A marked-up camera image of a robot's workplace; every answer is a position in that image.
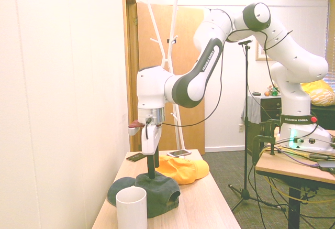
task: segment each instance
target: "smartphone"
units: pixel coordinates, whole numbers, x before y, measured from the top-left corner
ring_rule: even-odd
[[[180,156],[186,156],[191,154],[191,152],[189,150],[186,149],[180,149],[180,150],[176,150],[176,151],[172,151],[172,152],[168,152],[167,155],[170,157],[180,157]]]
[[[142,153],[137,153],[135,155],[127,157],[126,159],[129,160],[129,161],[132,161],[132,162],[136,162],[138,160],[141,160],[144,157],[146,157],[146,155],[143,155]]]

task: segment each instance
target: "baseball cap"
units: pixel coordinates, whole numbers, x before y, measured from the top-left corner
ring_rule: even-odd
[[[178,183],[155,172],[155,178],[150,179],[148,173],[139,174],[136,178],[124,177],[116,180],[108,190],[107,200],[116,206],[116,194],[127,187],[142,187],[147,192],[148,218],[164,214],[179,205],[180,189]]]
[[[174,179],[178,184],[189,184],[207,176],[209,166],[204,160],[159,156],[159,167],[156,171]]]

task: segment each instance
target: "white coat rack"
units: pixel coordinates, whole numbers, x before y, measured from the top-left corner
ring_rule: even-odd
[[[176,14],[177,14],[177,4],[178,4],[178,0],[174,0],[173,11],[172,11],[172,20],[171,20],[171,28],[170,28],[170,37],[169,37],[169,48],[168,48],[167,57],[166,57],[165,56],[165,51],[164,51],[164,48],[163,48],[163,43],[162,43],[161,37],[160,37],[159,32],[158,32],[155,17],[154,17],[153,12],[152,12],[150,0],[147,0],[147,5],[148,5],[151,20],[152,20],[152,23],[153,23],[153,28],[154,28],[156,36],[157,36],[157,40],[152,39],[152,38],[150,40],[159,44],[159,47],[160,47],[161,52],[162,52],[162,64],[161,64],[161,66],[164,68],[165,64],[167,63],[167,65],[169,67],[169,72],[172,73],[172,74],[173,74],[173,66],[172,66],[172,58],[171,58],[172,45],[175,43],[175,40],[178,38],[178,35],[174,36],[174,28],[175,28],[175,24],[176,24]],[[181,126],[182,122],[181,122],[181,119],[180,119],[179,106],[176,105],[176,104],[172,104],[172,107],[173,107],[173,113],[171,113],[171,115],[174,117],[174,124],[177,125],[177,126]],[[180,149],[180,142],[181,142],[181,145],[182,145],[182,149],[185,149],[182,128],[181,127],[175,127],[175,132],[176,132],[177,149]]]

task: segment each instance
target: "yellow cap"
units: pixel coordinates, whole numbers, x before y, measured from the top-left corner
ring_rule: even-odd
[[[189,184],[207,176],[209,166],[204,160],[159,156],[159,167],[156,171],[174,179],[178,184]]]

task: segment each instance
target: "franka emika robot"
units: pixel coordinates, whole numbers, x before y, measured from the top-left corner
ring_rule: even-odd
[[[193,37],[200,55],[190,72],[174,75],[161,66],[143,68],[138,72],[138,123],[144,127],[143,154],[154,155],[156,152],[158,156],[165,103],[187,108],[198,105],[204,97],[224,42],[237,42],[251,35],[255,36],[267,55],[277,61],[271,67],[271,76],[282,98],[280,138],[288,140],[282,146],[334,151],[330,146],[331,135],[314,123],[315,119],[310,115],[310,97],[300,86],[302,82],[321,80],[328,71],[326,60],[300,47],[284,26],[271,17],[265,4],[253,3],[234,15],[221,9],[210,11]],[[293,137],[299,139],[293,143],[290,139]]]

